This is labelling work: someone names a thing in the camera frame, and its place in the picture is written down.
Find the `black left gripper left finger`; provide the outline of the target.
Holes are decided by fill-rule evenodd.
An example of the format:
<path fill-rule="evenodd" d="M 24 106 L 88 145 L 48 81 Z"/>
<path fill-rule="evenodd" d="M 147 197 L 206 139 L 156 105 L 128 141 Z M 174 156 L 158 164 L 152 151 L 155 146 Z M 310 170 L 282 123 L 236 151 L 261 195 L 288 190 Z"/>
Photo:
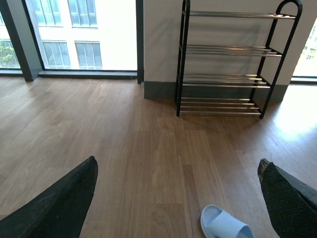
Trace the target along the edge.
<path fill-rule="evenodd" d="M 98 163 L 90 156 L 0 222 L 2 238 L 78 238 L 91 205 Z"/>

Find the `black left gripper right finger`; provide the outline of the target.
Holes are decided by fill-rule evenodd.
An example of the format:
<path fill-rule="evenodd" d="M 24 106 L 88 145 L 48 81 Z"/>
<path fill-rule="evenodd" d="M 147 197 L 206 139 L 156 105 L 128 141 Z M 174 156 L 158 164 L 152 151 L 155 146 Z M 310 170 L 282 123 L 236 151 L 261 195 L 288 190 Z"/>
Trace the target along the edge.
<path fill-rule="evenodd" d="M 281 238 L 317 236 L 317 191 L 263 158 L 258 166 L 266 208 Z"/>

